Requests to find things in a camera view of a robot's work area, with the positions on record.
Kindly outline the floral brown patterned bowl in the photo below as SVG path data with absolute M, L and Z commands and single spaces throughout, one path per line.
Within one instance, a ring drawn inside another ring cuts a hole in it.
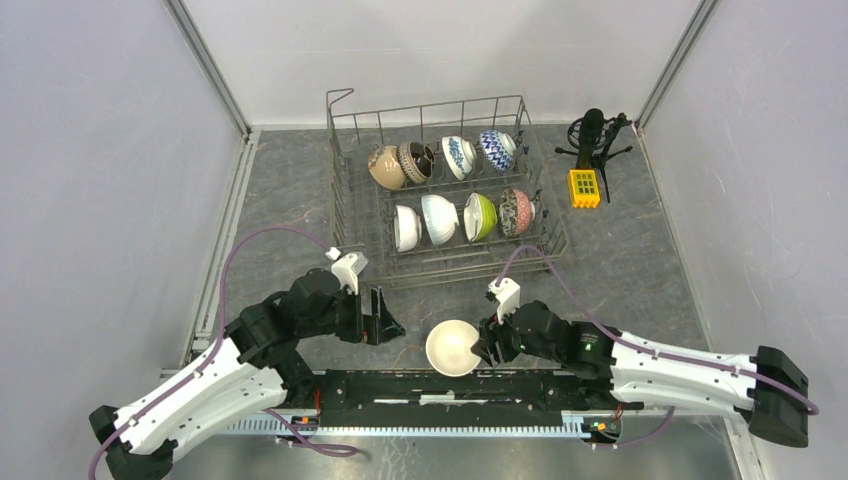
M 535 205 L 524 191 L 507 187 L 501 194 L 499 218 L 503 234 L 507 238 L 518 237 L 535 219 Z

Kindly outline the green and white bowl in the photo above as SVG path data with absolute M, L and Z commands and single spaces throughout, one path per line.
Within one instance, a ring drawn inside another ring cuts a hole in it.
M 497 221 L 496 207 L 488 197 L 477 192 L 469 195 L 463 210 L 463 222 L 465 236 L 470 243 L 487 237 L 497 225 Z

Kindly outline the grey wire dish rack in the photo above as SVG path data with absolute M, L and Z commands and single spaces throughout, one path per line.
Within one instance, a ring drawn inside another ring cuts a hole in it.
M 551 186 L 538 136 L 524 98 L 519 94 L 465 98 L 410 106 L 354 112 L 342 109 L 353 89 L 333 89 L 325 94 L 331 158 L 332 239 L 335 244 L 362 251 L 371 264 L 366 281 L 385 287 L 408 288 L 491 278 L 519 246 L 531 245 L 558 259 L 569 238 Z M 442 152 L 441 140 L 456 135 L 479 143 L 487 130 L 509 135 L 517 145 L 513 166 L 500 173 L 477 154 L 473 171 L 458 179 Z M 369 174 L 367 158 L 383 145 L 421 142 L 433 150 L 430 179 L 412 181 L 397 191 L 379 185 Z M 426 194 L 437 194 L 462 209 L 467 197 L 480 193 L 494 204 L 508 187 L 524 192 L 532 201 L 535 217 L 529 228 L 507 237 L 500 226 L 479 241 L 467 239 L 459 227 L 452 239 L 436 246 L 427 233 L 418 245 L 401 253 L 396 246 L 393 219 L 399 206 L 421 208 Z

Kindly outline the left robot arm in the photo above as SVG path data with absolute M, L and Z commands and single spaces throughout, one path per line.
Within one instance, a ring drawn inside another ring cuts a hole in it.
M 225 427 L 286 403 L 302 407 L 320 391 L 297 350 L 300 341 L 334 336 L 380 345 L 406 331 L 388 311 L 380 288 L 362 299 L 333 273 L 312 269 L 285 291 L 244 308 L 222 337 L 184 369 L 121 408 L 102 405 L 89 416 L 115 479 L 162 479 L 179 457 Z

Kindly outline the pink bowl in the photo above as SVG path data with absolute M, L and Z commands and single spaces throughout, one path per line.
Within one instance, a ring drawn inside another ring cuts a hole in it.
M 498 130 L 486 130 L 478 136 L 479 145 L 491 166 L 501 174 L 513 168 L 517 143 L 512 136 Z

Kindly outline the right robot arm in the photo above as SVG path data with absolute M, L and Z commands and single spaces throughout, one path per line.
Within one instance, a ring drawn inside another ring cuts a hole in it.
M 662 344 L 591 321 L 569 322 L 541 301 L 478 326 L 471 351 L 490 366 L 519 355 L 558 364 L 575 375 L 592 409 L 613 403 L 662 405 L 742 420 L 773 444 L 809 444 L 809 379 L 782 350 L 721 354 Z

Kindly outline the blue floral bowl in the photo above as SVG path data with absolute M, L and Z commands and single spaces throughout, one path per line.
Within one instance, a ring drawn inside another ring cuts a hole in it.
M 477 153 L 468 140 L 456 135 L 445 136 L 441 139 L 441 150 L 457 180 L 464 181 L 474 171 Z

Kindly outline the plain white bottom bowl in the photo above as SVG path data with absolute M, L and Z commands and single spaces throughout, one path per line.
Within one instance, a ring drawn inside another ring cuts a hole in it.
M 482 361 L 472 352 L 479 339 L 478 330 L 470 323 L 458 319 L 445 320 L 428 334 L 425 353 L 438 373 L 461 377 L 471 373 Z

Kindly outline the brown rimmed cream bowl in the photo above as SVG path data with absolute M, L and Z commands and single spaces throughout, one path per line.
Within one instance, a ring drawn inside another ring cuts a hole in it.
M 424 143 L 408 141 L 398 147 L 398 158 L 408 180 L 424 184 L 432 176 L 435 155 Z

